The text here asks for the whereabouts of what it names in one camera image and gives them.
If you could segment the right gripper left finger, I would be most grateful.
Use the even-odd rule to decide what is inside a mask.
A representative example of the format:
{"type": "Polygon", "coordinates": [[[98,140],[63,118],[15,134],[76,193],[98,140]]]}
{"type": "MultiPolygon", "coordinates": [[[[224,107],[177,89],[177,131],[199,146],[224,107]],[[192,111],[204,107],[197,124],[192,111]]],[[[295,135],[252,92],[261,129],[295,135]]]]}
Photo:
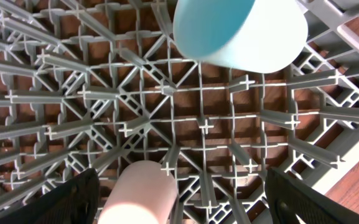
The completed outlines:
{"type": "Polygon", "coordinates": [[[93,223],[99,199],[98,174],[89,168],[32,203],[0,215],[0,224],[93,223]]]}

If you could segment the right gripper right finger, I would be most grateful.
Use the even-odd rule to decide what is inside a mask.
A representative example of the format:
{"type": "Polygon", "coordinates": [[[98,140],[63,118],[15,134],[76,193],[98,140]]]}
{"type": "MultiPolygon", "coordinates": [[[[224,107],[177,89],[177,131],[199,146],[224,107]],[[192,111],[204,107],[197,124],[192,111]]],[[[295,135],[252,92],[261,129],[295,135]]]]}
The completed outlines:
{"type": "Polygon", "coordinates": [[[268,169],[264,190],[273,223],[359,223],[359,214],[276,167],[268,169]]]}

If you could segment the pale pink cup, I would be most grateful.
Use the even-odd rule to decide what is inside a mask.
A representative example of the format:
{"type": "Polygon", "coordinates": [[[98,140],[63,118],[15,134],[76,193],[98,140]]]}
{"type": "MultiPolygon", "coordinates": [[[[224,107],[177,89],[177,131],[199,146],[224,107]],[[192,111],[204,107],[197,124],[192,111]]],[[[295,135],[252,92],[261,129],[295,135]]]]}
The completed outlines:
{"type": "Polygon", "coordinates": [[[177,194],[173,175],[159,163],[137,161],[123,170],[98,223],[166,223],[177,194]]]}

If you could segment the light blue cup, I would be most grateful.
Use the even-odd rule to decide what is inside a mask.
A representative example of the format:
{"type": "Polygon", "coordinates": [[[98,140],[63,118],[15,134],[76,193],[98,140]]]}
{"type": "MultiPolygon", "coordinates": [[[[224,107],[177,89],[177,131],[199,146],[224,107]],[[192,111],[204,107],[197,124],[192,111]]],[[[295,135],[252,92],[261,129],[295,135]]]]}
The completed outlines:
{"type": "Polygon", "coordinates": [[[179,0],[173,33],[184,57],[272,73],[297,58],[308,25],[295,0],[179,0]]]}

